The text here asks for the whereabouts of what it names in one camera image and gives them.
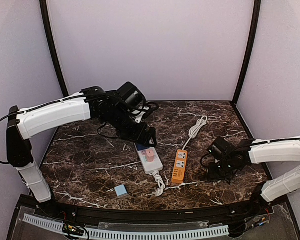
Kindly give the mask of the pink plug adapter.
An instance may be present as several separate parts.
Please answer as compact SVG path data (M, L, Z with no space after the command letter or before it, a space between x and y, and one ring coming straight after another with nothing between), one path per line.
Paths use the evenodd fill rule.
M145 150L145 157L148 163L152 163L155 159L155 153L152 149L148 148Z

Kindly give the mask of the blue cube socket adapter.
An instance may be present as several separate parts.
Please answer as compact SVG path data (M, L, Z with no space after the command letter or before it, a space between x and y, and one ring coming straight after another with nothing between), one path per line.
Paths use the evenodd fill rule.
M143 151L143 150L148 149L148 147L138 144L138 143L136 143L135 146L136 146L137 151Z

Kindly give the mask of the white multicolour power strip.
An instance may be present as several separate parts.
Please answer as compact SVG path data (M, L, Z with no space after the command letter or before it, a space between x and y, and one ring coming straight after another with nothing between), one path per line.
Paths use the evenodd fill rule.
M134 144L134 146L143 170L147 175L150 175L155 171L160 172L163 169L161 159L154 147L145 147L140 144Z

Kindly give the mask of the orange power strip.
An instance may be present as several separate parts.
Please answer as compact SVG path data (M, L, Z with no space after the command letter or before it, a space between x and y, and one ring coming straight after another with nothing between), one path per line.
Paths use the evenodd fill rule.
M188 152L186 150L178 149L175 157L175 162L172 171L171 182L175 184L182 184L185 178L187 166Z

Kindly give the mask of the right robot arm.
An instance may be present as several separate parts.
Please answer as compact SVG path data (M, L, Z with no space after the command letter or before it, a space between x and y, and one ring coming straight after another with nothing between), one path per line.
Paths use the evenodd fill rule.
M299 166L273 180L260 183L250 201L265 205L300 189L300 136L271 140L245 139L238 146L218 137L207 149L214 161L207 167L210 181L231 183L246 166L270 162L298 162Z

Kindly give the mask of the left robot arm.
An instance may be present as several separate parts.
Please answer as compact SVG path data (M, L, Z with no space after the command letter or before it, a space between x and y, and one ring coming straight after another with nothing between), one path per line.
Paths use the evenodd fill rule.
M105 91L99 86L85 88L30 108L13 106L0 119L0 123L7 120L7 160L0 160L0 164L18 171L38 203L50 202L53 192L33 156L32 137L63 125L98 119L115 129L115 139L152 148L157 146L156 129L144 120L157 109L131 82L117 90Z

